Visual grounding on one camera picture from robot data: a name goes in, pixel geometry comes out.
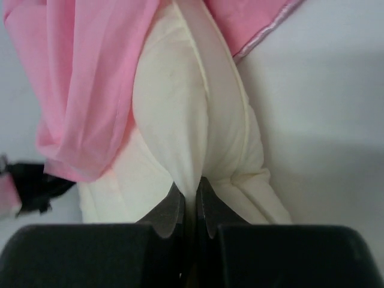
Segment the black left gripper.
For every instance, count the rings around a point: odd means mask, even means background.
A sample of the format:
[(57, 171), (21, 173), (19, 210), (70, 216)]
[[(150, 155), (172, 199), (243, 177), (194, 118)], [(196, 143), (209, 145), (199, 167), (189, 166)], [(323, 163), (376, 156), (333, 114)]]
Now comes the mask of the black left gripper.
[(1, 217), (51, 210), (50, 201), (76, 183), (44, 172), (43, 163), (10, 163), (1, 155)]

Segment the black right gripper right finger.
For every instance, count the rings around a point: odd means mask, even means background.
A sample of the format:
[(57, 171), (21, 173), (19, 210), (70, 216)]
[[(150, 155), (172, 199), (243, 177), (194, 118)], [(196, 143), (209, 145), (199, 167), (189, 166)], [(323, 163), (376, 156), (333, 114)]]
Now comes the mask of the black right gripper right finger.
[(200, 287), (382, 287), (362, 236), (345, 226), (252, 225), (202, 178), (196, 193)]

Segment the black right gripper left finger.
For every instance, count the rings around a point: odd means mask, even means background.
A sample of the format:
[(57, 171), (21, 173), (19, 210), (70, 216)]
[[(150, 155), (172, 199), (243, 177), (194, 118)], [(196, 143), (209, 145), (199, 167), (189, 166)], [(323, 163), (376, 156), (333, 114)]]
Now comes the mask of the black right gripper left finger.
[(1, 286), (179, 287), (184, 218), (173, 185), (136, 223), (23, 227), (1, 254)]

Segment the cream bear print pillow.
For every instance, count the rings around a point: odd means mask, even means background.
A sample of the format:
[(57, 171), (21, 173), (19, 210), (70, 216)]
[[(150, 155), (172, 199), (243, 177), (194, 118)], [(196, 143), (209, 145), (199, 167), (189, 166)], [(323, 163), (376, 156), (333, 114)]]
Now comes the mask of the cream bear print pillow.
[(112, 166), (78, 185), (84, 222), (135, 222), (172, 184), (193, 217), (206, 177), (249, 223), (290, 223), (263, 166), (243, 82), (202, 1), (164, 1), (157, 11), (137, 66), (130, 119), (133, 129)]

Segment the pink satin pillowcase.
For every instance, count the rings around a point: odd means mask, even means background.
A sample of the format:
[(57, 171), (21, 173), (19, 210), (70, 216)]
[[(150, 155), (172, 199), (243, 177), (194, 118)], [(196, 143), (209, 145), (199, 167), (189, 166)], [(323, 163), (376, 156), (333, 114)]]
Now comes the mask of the pink satin pillowcase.
[(4, 1), (3, 21), (38, 97), (47, 172), (95, 180), (128, 125), (134, 75), (166, 1)]

